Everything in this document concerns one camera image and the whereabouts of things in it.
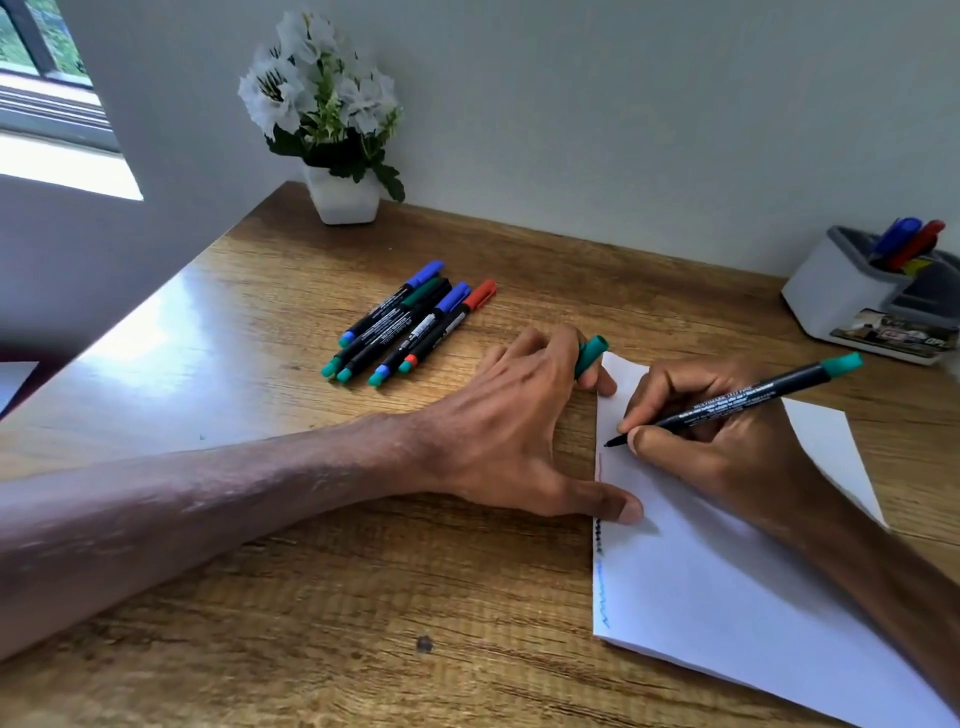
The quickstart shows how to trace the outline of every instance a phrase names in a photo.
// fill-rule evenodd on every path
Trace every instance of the blue marker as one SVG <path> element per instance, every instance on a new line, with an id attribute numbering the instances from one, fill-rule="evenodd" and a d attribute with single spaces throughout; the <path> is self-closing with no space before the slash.
<path id="1" fill-rule="evenodd" d="M 367 380 L 367 383 L 371 387 L 379 387 L 383 384 L 383 382 L 396 371 L 397 367 L 403 363 L 407 353 L 422 341 L 423 337 L 430 333 L 433 328 L 438 326 L 452 308 L 469 295 L 470 287 L 463 282 L 457 283 L 453 290 L 446 294 L 442 301 L 437 303 L 433 311 L 427 314 L 423 318 L 423 321 L 417 324 L 414 330 L 407 334 L 407 337 L 400 342 L 400 345 L 390 352 L 390 355 L 380 363 L 370 379 Z"/>
<path id="2" fill-rule="evenodd" d="M 423 285 L 425 282 L 436 276 L 443 267 L 444 262 L 442 260 L 433 260 L 423 266 L 423 268 L 420 269 L 420 272 L 401 285 L 393 296 L 381 303 L 374 310 L 360 319 L 360 321 L 344 331 L 343 336 L 340 337 L 340 346 L 347 346 L 351 341 L 353 341 L 353 339 L 393 311 L 397 306 L 399 306 L 403 299 L 409 296 L 415 289 Z"/>
<path id="3" fill-rule="evenodd" d="M 894 220 L 894 224 L 887 228 L 887 232 L 875 243 L 874 249 L 870 251 L 870 258 L 895 253 L 906 245 L 906 242 L 923 226 L 924 222 L 916 217 L 902 217 Z"/>

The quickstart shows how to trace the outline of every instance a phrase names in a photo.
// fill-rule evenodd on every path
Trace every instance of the red marker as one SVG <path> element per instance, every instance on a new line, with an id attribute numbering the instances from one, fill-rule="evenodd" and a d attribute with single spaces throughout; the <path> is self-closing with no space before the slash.
<path id="1" fill-rule="evenodd" d="M 467 318 L 469 313 L 481 308 L 484 303 L 489 301 L 496 293 L 496 282 L 493 280 L 484 280 L 480 285 L 473 289 L 473 293 L 463 299 L 449 314 L 444 322 L 428 333 L 423 340 L 414 347 L 414 350 L 407 354 L 400 364 L 400 371 L 409 374 L 414 367 L 419 366 L 434 349 L 440 346 L 440 343 L 447 335 L 461 322 Z"/>
<path id="2" fill-rule="evenodd" d="M 876 263 L 876 266 L 885 271 L 899 273 L 900 269 L 918 255 L 926 255 L 937 244 L 937 235 L 947 226 L 943 220 L 931 220 L 911 237 L 897 251 L 893 251 Z"/>

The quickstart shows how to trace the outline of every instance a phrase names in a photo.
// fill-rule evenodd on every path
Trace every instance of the white wall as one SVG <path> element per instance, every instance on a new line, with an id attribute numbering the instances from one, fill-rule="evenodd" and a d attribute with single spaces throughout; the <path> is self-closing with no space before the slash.
<path id="1" fill-rule="evenodd" d="M 299 4 L 60 0 L 145 201 L 0 178 L 0 338 L 101 332 L 292 174 L 235 88 Z M 316 7 L 396 76 L 411 203 L 776 274 L 835 222 L 960 249 L 953 0 Z"/>

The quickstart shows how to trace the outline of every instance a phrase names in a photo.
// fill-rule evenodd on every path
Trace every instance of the sticker on organizer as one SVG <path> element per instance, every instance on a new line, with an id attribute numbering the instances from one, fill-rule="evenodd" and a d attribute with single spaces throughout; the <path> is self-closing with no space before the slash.
<path id="1" fill-rule="evenodd" d="M 835 328 L 830 336 L 862 341 L 873 347 L 932 359 L 957 346 L 957 329 L 921 324 L 901 316 L 864 308 L 853 317 L 850 328 Z"/>

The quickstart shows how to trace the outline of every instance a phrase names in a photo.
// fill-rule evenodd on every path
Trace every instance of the desk surface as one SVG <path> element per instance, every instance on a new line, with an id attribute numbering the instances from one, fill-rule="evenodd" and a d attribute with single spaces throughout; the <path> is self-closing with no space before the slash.
<path id="1" fill-rule="evenodd" d="M 409 379 L 382 392 L 324 381 L 340 331 L 436 257 L 500 293 Z M 289 184 L 0 425 L 0 473 L 412 409 L 461 386 L 486 347 L 529 322 L 570 321 L 640 362 L 747 352 L 788 368 L 836 355 L 801 334 L 780 286 L 408 206 L 329 229 Z M 847 411 L 888 522 L 960 578 L 960 387 L 866 359 L 802 399 Z M 561 467 L 580 477 L 592 473 L 594 407 L 575 394 L 557 432 Z M 325 514 L 6 662 L 0 723 L 835 724 L 595 640 L 589 534 L 586 518 L 442 497 Z"/>

